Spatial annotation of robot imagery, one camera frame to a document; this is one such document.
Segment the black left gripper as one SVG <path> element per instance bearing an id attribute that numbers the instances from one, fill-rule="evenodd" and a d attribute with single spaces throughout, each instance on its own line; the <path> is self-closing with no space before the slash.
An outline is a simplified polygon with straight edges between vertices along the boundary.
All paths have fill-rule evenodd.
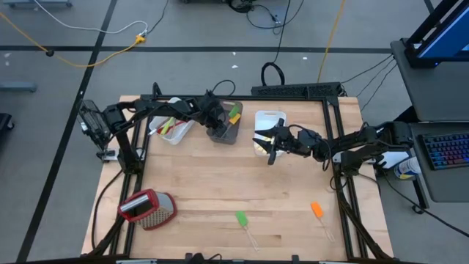
<path id="1" fill-rule="evenodd" d="M 199 98 L 199 123 L 213 130 L 213 136 L 222 137 L 229 130 L 229 119 L 222 120 L 220 116 L 225 115 L 225 111 L 219 98 L 211 91 L 207 90 Z"/>

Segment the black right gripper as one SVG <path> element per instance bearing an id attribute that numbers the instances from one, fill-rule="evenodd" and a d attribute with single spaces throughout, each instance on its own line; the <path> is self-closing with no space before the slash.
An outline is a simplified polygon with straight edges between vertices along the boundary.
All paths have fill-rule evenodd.
<path id="1" fill-rule="evenodd" d="M 303 157 L 313 157 L 318 162 L 323 162 L 323 138 L 315 131 L 306 129 L 300 125 L 284 125 L 284 120 L 278 122 L 269 129 L 255 130 L 255 134 L 270 137 L 272 142 L 262 139 L 253 139 L 258 151 L 267 151 L 268 165 L 273 165 L 277 152 L 283 151 Z"/>

